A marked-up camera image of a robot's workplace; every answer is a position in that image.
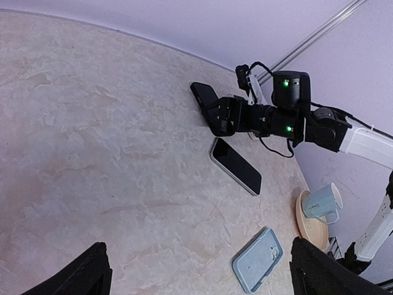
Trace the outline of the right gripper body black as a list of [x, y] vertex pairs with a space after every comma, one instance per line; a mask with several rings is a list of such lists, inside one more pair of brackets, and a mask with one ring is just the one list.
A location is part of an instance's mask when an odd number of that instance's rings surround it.
[[272, 106], [249, 105], [248, 101], [240, 96], [229, 98], [229, 118], [234, 132], [252, 132], [257, 137], [269, 137], [272, 113]]

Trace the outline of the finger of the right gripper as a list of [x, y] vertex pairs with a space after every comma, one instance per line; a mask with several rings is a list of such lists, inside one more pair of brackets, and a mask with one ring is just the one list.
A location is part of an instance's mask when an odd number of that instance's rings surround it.
[[213, 135], [234, 135], [230, 113], [234, 98], [223, 97], [208, 104], [203, 104], [202, 115]]

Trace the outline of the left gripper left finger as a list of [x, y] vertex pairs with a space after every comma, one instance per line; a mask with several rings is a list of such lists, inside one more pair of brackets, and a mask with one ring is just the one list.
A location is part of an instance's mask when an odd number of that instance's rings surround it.
[[109, 294], [112, 269], [104, 242], [96, 242], [66, 267], [25, 294]]

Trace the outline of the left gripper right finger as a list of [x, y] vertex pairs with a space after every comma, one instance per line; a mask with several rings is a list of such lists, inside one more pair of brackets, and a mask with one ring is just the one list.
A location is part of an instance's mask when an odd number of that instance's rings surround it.
[[389, 294], [328, 257], [304, 238], [293, 240], [290, 272], [295, 295]]

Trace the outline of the black phone case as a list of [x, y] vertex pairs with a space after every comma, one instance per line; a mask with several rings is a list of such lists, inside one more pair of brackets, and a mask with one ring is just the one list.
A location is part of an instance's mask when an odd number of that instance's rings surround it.
[[208, 84], [193, 82], [190, 89], [197, 100], [202, 114], [206, 112], [207, 106], [215, 103], [219, 99], [214, 89]]

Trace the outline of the dark phone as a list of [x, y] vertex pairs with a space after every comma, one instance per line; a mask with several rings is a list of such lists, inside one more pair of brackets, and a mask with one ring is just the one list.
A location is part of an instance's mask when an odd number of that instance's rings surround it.
[[215, 138], [211, 160], [253, 196], [260, 194], [261, 174], [222, 138]]

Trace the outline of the light blue phone case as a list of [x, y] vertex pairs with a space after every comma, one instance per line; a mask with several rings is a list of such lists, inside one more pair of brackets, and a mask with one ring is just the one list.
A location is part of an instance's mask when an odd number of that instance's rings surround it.
[[234, 258], [233, 272], [246, 294], [255, 294], [272, 274], [284, 255], [281, 243], [270, 227], [264, 227]]

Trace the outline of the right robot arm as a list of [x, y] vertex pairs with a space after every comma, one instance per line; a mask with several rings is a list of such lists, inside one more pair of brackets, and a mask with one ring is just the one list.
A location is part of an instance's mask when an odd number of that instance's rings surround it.
[[260, 193], [262, 177], [226, 143], [226, 137], [236, 133], [253, 133], [260, 141], [271, 135], [285, 138], [289, 150], [302, 142], [313, 143], [392, 168], [392, 136], [344, 110], [313, 103], [307, 73], [271, 73], [273, 92], [269, 105], [260, 102], [259, 84], [250, 66], [237, 67], [236, 76], [247, 98], [218, 97], [210, 85], [199, 82], [190, 88], [216, 137], [212, 160], [251, 194]]

